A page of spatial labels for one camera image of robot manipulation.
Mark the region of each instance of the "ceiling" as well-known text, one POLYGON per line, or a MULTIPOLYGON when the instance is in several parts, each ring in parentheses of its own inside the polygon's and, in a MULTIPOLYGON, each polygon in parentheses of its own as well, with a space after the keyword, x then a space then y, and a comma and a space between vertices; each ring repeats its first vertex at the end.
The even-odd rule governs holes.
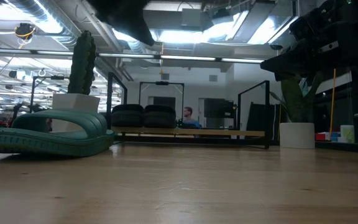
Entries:
MULTIPOLYGON (((98 48, 98 52, 135 52, 134 49, 130 47, 128 41, 118 39, 118 36, 115 36, 111 27, 106 26, 106 29, 102 29, 102 24, 96 20, 96 23, 91 22, 90 18, 86 16, 85 11, 78 7, 79 1, 77 0, 44 0, 40 2, 51 2, 57 7, 55 11, 51 12, 52 17, 58 14, 65 16, 71 22, 70 29, 79 29, 79 30, 89 30, 95 39, 95 43, 98 48)), ((237 29, 245 29, 244 26, 247 20, 247 15, 251 15, 252 8, 254 5, 252 2, 255 1, 245 1, 245 0, 220 0, 220 1, 202 1, 202 0, 192 0, 190 2, 180 2, 180 1, 152 1, 145 8, 145 20, 149 21, 149 27, 152 28, 152 32, 156 33, 157 38, 162 38, 162 35, 165 31, 165 27, 174 27, 179 26, 180 29, 184 32, 189 31, 189 27, 183 27, 180 24, 182 23, 182 10, 183 9, 201 9, 203 14, 207 15, 207 22, 205 24, 211 25, 212 13, 218 9, 222 9, 228 6, 231 6, 229 12, 232 15, 236 15, 235 20, 229 24, 230 31, 234 32, 237 29)), ((94 13, 92 8, 90 8, 87 3, 85 3, 85 8, 92 14, 94 13)), ((269 9, 265 10, 266 17, 253 18, 259 19, 261 24, 266 24, 266 20, 271 20, 269 22, 270 27, 262 27, 260 25, 260 33, 264 34, 265 30, 268 29, 270 32, 277 31, 277 29, 283 25, 285 19, 291 17, 291 0, 278 0, 276 4, 271 6, 269 9)), ((0 4, 0 48, 9 48, 17 49, 20 44, 23 43, 23 40, 19 40, 14 35, 14 29, 20 23, 29 23, 35 24, 34 18, 23 14, 16 9, 13 9, 7 4, 0 4)), ((242 35, 253 36, 253 34, 244 33, 241 35, 236 34, 232 39, 225 38, 228 34, 225 34, 222 39, 208 39, 208 42, 193 42, 193 43, 175 43, 175 42, 164 42, 163 44, 157 44, 153 47, 142 46, 142 50, 149 54, 163 54, 167 55, 194 55, 194 56, 209 56, 209 57, 237 57, 237 58, 257 58, 257 59, 267 59, 274 57, 276 51, 270 49, 267 44, 264 44, 261 40, 261 44, 248 44, 241 39, 242 35)), ((57 50, 57 51, 66 51, 67 47, 62 45, 57 41, 56 38, 52 38, 47 33, 43 32, 41 28, 37 29, 37 33, 32 38, 31 42, 23 46, 24 49, 34 49, 34 50, 57 50)), ((152 61, 152 60, 124 60, 121 63, 117 63, 114 59, 109 59, 104 61, 110 67, 119 67, 119 69, 126 71, 131 75, 131 71, 135 71, 136 75, 135 81, 141 81, 142 74, 154 74, 154 70, 157 67, 179 67, 179 68, 188 68, 189 71, 192 68, 197 68, 196 71, 199 71, 199 68, 214 68, 216 73, 225 73, 231 66, 230 63, 212 63, 212 62, 196 62, 196 61, 175 61, 175 60, 165 60, 161 61, 152 61)), ((12 107, 14 103, 17 102, 18 97, 21 97, 24 101, 29 101, 29 94, 31 92, 31 76, 37 75, 40 71, 47 72, 45 76, 48 75, 60 75, 66 78, 70 75, 70 60, 66 59, 42 59, 42 58, 14 58, 14 57, 0 57, 0 97, 3 100, 0 100, 1 109, 8 110, 12 107), (25 73, 25 79, 11 78, 9 77, 9 72, 16 70, 19 73, 25 73)), ((95 73, 95 81, 93 82, 94 86, 94 95, 98 95, 104 100, 106 98, 106 79, 104 78, 104 71, 99 70, 98 73, 95 73)), ((126 78, 125 74, 122 74, 122 79, 124 81, 131 81, 130 78, 126 78)), ((54 86, 58 87, 60 93, 64 93, 67 90, 68 80, 44 80, 47 82, 46 85, 43 83, 39 84, 35 89, 37 93, 35 100, 44 106, 50 106, 49 98, 56 92, 51 90, 49 87, 54 86)), ((116 103, 118 104, 121 99, 121 90, 120 88, 115 88, 115 97, 116 103)))

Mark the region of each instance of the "man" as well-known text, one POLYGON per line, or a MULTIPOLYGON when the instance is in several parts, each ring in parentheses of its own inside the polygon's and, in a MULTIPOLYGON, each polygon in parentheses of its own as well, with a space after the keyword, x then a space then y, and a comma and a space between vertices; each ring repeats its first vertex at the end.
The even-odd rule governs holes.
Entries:
POLYGON ((198 121, 191 118, 191 115, 193 114, 193 109, 189 106, 185 107, 183 110, 183 124, 193 124, 197 128, 200 128, 200 124, 198 121))

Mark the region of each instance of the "white planter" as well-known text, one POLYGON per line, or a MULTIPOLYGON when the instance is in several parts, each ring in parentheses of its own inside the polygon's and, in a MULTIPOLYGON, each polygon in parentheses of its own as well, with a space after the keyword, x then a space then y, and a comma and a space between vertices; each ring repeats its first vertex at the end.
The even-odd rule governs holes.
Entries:
POLYGON ((281 123, 280 147, 314 149, 313 123, 281 123))
MULTIPOLYGON (((53 94, 53 109, 76 109, 79 111, 98 112, 100 98, 77 93, 53 94)), ((67 121, 52 120, 53 132, 67 132, 83 130, 77 124, 67 121)))

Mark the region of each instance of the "potted plant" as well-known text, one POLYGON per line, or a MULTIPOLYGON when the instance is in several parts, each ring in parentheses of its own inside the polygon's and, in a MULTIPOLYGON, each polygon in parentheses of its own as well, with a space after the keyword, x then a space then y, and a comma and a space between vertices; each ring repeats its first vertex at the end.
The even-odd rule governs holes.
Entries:
MULTIPOLYGON (((53 109, 73 108, 83 111, 98 111, 100 98, 89 96, 94 79, 95 59, 96 45, 91 32, 86 30, 79 36, 74 47, 67 94, 53 95, 53 109)), ((52 128, 54 131, 76 131, 80 129, 75 124, 56 120, 53 121, 52 128)))
POLYGON ((298 149, 314 149, 313 101, 316 91, 323 81, 318 73, 309 89, 305 78, 286 77, 281 81, 283 100, 270 93, 281 102, 290 123, 280 124, 280 146, 298 149))

